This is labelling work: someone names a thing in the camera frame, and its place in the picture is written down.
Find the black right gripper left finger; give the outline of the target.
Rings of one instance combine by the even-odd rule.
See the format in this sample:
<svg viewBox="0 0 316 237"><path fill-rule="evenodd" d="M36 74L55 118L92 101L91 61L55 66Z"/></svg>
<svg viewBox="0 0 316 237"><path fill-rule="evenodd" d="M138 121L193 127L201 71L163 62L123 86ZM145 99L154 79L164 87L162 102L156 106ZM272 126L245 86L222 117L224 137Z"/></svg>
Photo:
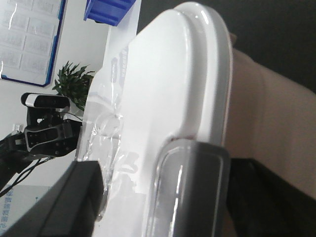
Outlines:
<svg viewBox="0 0 316 237"><path fill-rule="evenodd" d="M103 195L97 161L73 161L54 186L5 237L90 237Z"/></svg>

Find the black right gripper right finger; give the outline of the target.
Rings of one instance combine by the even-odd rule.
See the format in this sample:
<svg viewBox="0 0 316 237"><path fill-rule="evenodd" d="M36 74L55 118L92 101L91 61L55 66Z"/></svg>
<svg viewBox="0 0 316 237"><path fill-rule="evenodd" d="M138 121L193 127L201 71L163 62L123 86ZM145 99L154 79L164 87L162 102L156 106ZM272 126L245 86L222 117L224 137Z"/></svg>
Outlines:
<svg viewBox="0 0 316 237"><path fill-rule="evenodd" d="M316 201L252 158L231 160L227 208L239 237L314 237Z"/></svg>

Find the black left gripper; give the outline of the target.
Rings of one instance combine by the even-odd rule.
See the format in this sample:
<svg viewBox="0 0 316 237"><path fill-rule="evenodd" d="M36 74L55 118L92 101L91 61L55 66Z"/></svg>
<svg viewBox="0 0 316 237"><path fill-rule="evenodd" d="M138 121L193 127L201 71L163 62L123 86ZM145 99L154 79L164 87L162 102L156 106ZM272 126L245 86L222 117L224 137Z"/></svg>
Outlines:
<svg viewBox="0 0 316 237"><path fill-rule="evenodd" d="M33 156L62 157L77 148L81 122L71 119L60 123L27 126L14 138L14 145Z"/></svg>

